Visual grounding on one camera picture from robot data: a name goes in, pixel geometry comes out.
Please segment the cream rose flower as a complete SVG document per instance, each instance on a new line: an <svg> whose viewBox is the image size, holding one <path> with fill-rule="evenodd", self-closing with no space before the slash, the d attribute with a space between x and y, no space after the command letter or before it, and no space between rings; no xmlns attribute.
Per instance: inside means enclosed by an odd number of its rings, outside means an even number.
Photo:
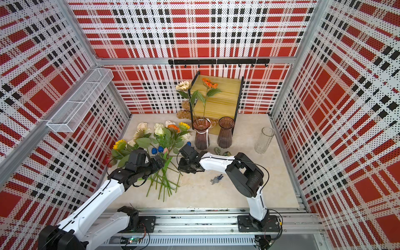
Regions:
<svg viewBox="0 0 400 250"><path fill-rule="evenodd" d="M176 91L184 99L184 101L190 102L191 114L192 114L191 120L194 121L197 118L197 115L195 114L195 111L194 111L194 107L195 107L195 103L196 103L196 96L195 96L195 93L190 94L191 87L192 87L192 84L189 81L182 81L177 84Z"/></svg>

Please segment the orange gerbera flower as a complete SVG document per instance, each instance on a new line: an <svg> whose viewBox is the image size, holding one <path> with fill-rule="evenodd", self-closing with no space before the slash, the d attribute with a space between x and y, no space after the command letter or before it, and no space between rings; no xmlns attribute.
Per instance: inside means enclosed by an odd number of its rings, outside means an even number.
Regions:
<svg viewBox="0 0 400 250"><path fill-rule="evenodd" d="M199 91L197 91L196 97L203 104L203 117L205 118L206 104L209 98L215 96L216 94L221 93L221 89L218 88L217 83L213 83L211 80L207 78L202 79L204 87L206 87L206 93L203 95Z"/></svg>

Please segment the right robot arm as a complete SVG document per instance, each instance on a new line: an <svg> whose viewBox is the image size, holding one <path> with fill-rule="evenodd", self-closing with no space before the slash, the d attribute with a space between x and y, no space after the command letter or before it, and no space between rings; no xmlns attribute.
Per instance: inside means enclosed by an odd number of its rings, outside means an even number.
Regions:
<svg viewBox="0 0 400 250"><path fill-rule="evenodd" d="M246 197L253 226L262 227L267 223L269 211L262 200L264 173L245 154L220 156L201 151L186 144L179 150L181 158L178 170L186 174L217 171L225 173L235 188Z"/></svg>

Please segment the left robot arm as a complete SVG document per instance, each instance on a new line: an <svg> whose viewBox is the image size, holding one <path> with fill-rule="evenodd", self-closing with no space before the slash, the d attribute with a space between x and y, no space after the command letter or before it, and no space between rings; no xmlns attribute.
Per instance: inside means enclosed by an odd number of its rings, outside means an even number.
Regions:
<svg viewBox="0 0 400 250"><path fill-rule="evenodd" d="M99 216L140 179L146 181L161 170L165 160L150 157L142 148L132 151L122 168L115 169L107 181L75 212L56 226L46 226L39 234L40 250L94 250L121 231L145 230L139 212L123 206L105 222L93 227Z"/></svg>

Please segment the pink ribbed glass vase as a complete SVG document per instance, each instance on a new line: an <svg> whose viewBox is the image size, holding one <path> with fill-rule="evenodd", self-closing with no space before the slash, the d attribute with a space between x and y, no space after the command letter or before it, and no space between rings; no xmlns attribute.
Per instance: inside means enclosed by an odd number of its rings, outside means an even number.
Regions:
<svg viewBox="0 0 400 250"><path fill-rule="evenodd" d="M198 118L193 123L193 128L196 131L195 146L199 150L206 150L209 145L209 129L211 122L208 118Z"/></svg>

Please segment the yellow flower back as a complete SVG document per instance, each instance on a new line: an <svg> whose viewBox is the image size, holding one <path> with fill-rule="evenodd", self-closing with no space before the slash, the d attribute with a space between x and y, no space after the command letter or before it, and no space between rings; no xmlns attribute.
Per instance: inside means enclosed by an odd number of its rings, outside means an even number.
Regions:
<svg viewBox="0 0 400 250"><path fill-rule="evenodd" d="M180 131L188 131L190 129L190 126L186 123L180 122L179 129Z"/></svg>

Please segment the orange flower in pile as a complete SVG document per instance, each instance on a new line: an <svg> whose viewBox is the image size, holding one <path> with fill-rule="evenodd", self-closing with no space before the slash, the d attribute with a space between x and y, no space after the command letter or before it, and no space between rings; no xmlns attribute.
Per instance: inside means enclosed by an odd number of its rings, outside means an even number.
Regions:
<svg viewBox="0 0 400 250"><path fill-rule="evenodd" d="M167 128L168 128L170 131L174 132L174 133L180 133L180 132L181 132L180 128L177 127L176 125L173 125L173 124L168 125Z"/></svg>

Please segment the white rose in pile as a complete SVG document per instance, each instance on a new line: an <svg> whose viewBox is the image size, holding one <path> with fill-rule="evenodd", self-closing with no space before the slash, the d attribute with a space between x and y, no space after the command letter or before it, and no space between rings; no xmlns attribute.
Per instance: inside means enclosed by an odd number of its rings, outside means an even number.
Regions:
<svg viewBox="0 0 400 250"><path fill-rule="evenodd" d="M164 135L164 131L163 128L165 128L165 126L162 123L156 123L154 126L154 133L156 136L163 136Z"/></svg>

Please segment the brown ribbed glass vase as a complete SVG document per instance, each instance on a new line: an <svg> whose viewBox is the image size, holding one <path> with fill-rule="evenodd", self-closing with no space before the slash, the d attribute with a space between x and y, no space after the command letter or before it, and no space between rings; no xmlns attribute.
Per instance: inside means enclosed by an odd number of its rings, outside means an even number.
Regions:
<svg viewBox="0 0 400 250"><path fill-rule="evenodd" d="M231 117L222 117L219 122L220 131L217 144L223 149L227 149L232 145L232 130L235 122Z"/></svg>

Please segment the brown teddy bear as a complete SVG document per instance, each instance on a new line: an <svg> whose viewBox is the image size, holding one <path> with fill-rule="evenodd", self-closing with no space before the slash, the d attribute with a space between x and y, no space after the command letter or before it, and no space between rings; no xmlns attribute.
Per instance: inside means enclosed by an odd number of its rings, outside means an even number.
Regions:
<svg viewBox="0 0 400 250"><path fill-rule="evenodd" d="M189 101L183 101L181 103L181 110L177 112L177 118L178 119L188 119L191 120L192 114L191 114L191 106Z"/></svg>

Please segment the bamboo two-tier shelf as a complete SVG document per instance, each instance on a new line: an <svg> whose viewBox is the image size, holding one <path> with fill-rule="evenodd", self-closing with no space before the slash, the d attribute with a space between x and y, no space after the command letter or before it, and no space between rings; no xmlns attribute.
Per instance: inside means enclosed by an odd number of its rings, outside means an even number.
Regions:
<svg viewBox="0 0 400 250"><path fill-rule="evenodd" d="M203 83L204 79L217 84L220 92L207 98L206 107L203 106L200 98L196 98L194 105L190 106L191 121L194 122L196 118L208 118L214 122L209 133L218 135L220 130L219 119L222 117L236 119L237 117L244 78L231 79L206 76L197 72L191 82L192 87L188 90L189 98L192 97L194 92L201 94L203 97L206 96L207 89Z"/></svg>

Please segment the clear glass vase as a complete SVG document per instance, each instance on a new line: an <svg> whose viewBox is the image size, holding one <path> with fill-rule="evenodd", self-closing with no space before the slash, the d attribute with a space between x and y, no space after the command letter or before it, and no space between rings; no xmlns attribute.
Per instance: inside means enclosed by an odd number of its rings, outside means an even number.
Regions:
<svg viewBox="0 0 400 250"><path fill-rule="evenodd" d="M264 154L274 137L275 130L273 128L263 127L254 147L255 152L258 154Z"/></svg>

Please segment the green keychain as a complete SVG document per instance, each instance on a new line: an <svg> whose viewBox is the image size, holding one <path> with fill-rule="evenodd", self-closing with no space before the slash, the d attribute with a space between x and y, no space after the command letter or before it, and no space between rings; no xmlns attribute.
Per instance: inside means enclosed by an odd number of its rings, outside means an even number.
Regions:
<svg viewBox="0 0 400 250"><path fill-rule="evenodd" d="M219 155L219 156L231 156L232 155L229 151L223 152L222 149L219 147L215 147L214 152L216 155Z"/></svg>

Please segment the black hook rail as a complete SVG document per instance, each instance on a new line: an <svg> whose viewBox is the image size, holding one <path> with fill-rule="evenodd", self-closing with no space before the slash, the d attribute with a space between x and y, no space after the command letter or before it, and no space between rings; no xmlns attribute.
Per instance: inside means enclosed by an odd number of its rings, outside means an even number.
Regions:
<svg viewBox="0 0 400 250"><path fill-rule="evenodd" d="M269 58L260 59L170 59L168 60L169 65L266 65L270 63Z"/></svg>

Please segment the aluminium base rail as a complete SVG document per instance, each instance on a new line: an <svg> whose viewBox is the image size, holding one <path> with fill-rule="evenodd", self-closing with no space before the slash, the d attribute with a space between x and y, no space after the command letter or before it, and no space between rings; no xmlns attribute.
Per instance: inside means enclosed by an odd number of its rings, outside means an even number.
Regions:
<svg viewBox="0 0 400 250"><path fill-rule="evenodd" d="M150 249L152 246L250 246L295 250L328 250L322 222L301 209L271 210L266 228L257 231L247 209L147 208L136 213L136 229L123 229L128 216L107 209L84 241L89 249Z"/></svg>

